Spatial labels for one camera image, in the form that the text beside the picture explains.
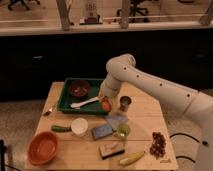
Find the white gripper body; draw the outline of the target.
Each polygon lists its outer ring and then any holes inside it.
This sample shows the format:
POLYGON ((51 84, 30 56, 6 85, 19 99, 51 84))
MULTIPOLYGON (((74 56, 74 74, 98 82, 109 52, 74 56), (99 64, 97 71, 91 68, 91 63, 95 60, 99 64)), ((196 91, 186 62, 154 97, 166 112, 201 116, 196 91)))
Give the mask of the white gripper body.
POLYGON ((99 98, 103 99, 105 97, 113 98, 115 96, 115 91, 109 88, 105 83, 102 83, 99 91, 99 98))

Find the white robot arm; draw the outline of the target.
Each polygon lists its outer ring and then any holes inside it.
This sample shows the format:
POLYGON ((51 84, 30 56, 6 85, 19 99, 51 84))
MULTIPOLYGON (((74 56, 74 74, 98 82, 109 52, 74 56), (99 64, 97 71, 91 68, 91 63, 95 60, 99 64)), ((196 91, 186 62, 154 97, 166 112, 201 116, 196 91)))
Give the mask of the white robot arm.
POLYGON ((136 60, 131 54, 108 60, 107 76, 101 83, 99 97, 117 96, 121 84, 127 82, 157 100, 173 106, 202 129, 194 171, 213 171, 213 97, 140 71, 135 65, 136 60))

